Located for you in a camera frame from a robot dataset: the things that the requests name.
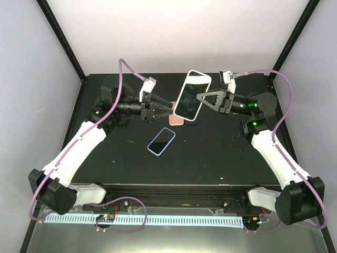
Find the black smartphone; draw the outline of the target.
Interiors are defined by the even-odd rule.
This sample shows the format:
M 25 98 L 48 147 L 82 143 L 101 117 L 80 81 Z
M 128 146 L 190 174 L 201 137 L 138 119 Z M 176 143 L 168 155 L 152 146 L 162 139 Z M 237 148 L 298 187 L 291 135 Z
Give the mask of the black smartphone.
M 184 120 L 184 124 L 185 125 L 197 125 L 197 119 L 195 119 L 193 121 Z

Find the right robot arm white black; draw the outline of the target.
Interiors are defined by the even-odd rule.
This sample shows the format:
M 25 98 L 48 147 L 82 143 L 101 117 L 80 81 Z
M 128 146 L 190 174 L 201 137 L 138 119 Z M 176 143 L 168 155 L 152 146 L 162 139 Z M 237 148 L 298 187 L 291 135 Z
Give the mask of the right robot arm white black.
M 269 129 L 268 119 L 276 115 L 277 101 L 273 94 L 265 92 L 247 97 L 216 89 L 199 93 L 196 98 L 216 112 L 250 117 L 240 122 L 241 134 L 264 158 L 279 182 L 281 191 L 265 187 L 248 190 L 239 199 L 243 211 L 265 208 L 275 212 L 285 225 L 318 216 L 327 219 L 323 181 L 304 171 L 277 139 L 276 133 Z

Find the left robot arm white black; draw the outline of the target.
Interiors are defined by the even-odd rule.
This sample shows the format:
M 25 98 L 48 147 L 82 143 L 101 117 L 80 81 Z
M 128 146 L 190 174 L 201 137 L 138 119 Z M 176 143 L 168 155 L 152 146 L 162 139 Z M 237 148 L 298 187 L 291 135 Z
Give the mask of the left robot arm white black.
M 107 194 L 102 184 L 76 186 L 72 179 L 96 146 L 120 124 L 123 116 L 139 115 L 141 121 L 153 122 L 172 114 L 172 103 L 152 93 L 155 85 L 154 78 L 144 79 L 139 96 L 134 97 L 130 86 L 104 80 L 101 95 L 72 140 L 42 170 L 33 169 L 28 175 L 33 192 L 29 207 L 32 219 L 35 219 L 33 207 L 37 201 L 59 215 L 68 213 L 75 206 L 89 204 L 101 210 L 112 206 L 113 197 Z

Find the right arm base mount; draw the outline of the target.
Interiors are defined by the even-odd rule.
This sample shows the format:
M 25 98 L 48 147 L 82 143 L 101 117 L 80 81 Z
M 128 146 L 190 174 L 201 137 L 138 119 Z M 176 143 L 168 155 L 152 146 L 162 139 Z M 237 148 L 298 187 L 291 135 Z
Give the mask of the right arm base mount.
M 253 215 L 263 213 L 261 207 L 252 206 L 245 199 L 241 198 L 223 198 L 223 209 L 228 213 L 236 213 L 238 215 Z

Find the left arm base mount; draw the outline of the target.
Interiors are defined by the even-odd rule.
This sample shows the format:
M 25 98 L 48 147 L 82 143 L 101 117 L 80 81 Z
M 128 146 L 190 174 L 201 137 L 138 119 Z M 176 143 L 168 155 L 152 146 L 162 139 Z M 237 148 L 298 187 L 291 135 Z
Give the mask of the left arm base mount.
M 119 197 L 113 199 L 112 197 L 105 197 L 103 202 L 99 204 L 85 204 L 82 206 L 83 211 L 92 211 L 92 212 L 102 212 L 102 213 L 113 213 L 117 212 L 121 206 L 124 206 L 124 202 L 128 205 L 130 197 Z

